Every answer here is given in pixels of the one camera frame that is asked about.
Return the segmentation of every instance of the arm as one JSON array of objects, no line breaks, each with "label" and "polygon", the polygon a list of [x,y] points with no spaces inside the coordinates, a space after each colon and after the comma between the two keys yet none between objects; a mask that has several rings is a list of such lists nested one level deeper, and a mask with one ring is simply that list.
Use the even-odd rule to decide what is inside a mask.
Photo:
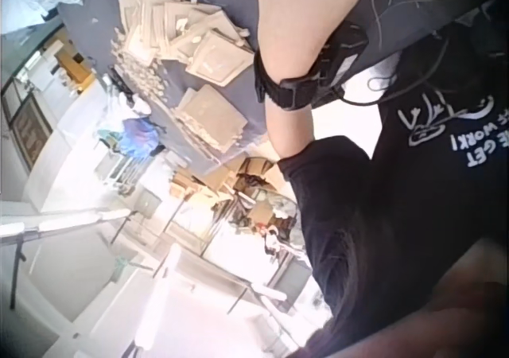
[{"label": "arm", "polygon": [[[258,42],[270,78],[308,73],[330,34],[358,0],[259,0]],[[313,140],[311,108],[283,111],[266,100],[269,138],[281,158],[300,153]]]}]

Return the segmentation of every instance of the person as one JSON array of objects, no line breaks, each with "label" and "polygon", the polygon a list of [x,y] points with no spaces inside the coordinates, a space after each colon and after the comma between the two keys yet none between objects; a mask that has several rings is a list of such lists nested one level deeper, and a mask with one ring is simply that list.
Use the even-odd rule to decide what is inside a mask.
[{"label": "person", "polygon": [[[259,55],[270,80],[308,74],[356,2],[259,0]],[[292,358],[466,348],[493,356],[483,342],[486,326],[500,325],[503,286],[471,283],[432,297],[477,240],[507,245],[507,50],[480,51],[469,38],[470,28],[451,24],[403,51],[384,95],[394,98],[379,105],[383,129],[371,159],[348,138],[315,140],[309,105],[287,111],[265,97],[269,138],[332,311]]]}]

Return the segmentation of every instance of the table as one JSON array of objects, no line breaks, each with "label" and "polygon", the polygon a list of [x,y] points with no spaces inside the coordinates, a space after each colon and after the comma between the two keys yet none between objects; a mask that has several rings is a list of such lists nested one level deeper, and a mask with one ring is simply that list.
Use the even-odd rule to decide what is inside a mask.
[{"label": "table", "polygon": [[[249,42],[254,49],[258,47],[258,0],[199,1],[222,6],[237,26],[251,31]],[[359,0],[347,19],[365,28],[370,43],[343,78],[346,80],[390,54],[404,49],[484,1],[486,0]],[[99,74],[105,73],[107,66],[115,62],[111,55],[114,27],[122,28],[118,0],[84,0],[82,6],[60,4],[58,11],[74,46],[83,56],[93,59],[94,69]],[[205,81],[186,73],[184,65],[176,61],[165,61],[164,66],[168,75],[161,76],[170,83],[166,92],[169,107],[175,107],[180,102],[187,88],[199,89],[205,84]],[[266,132],[264,108],[257,102],[254,80],[253,69],[249,68],[225,88],[215,87],[248,120],[239,145],[232,147],[221,161],[233,158],[249,143],[257,142]],[[168,134],[161,142],[190,161],[195,171],[207,173],[216,167],[184,140],[162,110],[154,110],[153,120],[167,127]]]}]

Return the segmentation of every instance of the white graphic print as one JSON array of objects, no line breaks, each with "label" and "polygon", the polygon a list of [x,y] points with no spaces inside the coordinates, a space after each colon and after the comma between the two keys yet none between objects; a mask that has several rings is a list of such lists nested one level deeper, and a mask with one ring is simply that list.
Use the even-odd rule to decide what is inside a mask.
[{"label": "white graphic print", "polygon": [[[438,103],[433,105],[427,94],[422,94],[422,100],[425,103],[427,119],[419,122],[422,110],[414,107],[411,111],[411,117],[398,110],[398,117],[402,124],[410,131],[408,145],[410,147],[418,146],[442,135],[447,122],[453,119],[479,120],[489,115],[495,106],[491,95],[483,98],[475,110],[463,109],[454,111],[444,96],[435,91]],[[451,134],[449,136],[451,148],[453,151],[462,151],[466,153],[467,166],[476,167],[483,165],[492,155],[497,147],[503,149],[509,148],[509,110],[505,109],[498,115],[493,123],[483,123],[479,130],[471,131],[466,134]]]}]

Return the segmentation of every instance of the black t-shirt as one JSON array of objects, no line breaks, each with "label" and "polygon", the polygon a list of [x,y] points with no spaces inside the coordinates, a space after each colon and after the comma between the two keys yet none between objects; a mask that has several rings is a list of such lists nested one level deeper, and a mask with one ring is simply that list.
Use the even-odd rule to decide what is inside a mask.
[{"label": "black t-shirt", "polygon": [[[448,49],[428,84],[384,104],[371,160],[334,137],[279,162],[301,210],[313,277],[335,317],[295,356],[327,356],[421,308],[479,238],[506,245],[506,67],[480,67],[464,31],[442,32]],[[427,38],[414,46],[424,71],[443,44]],[[414,56],[401,62],[387,94],[421,74],[403,72]]]}]

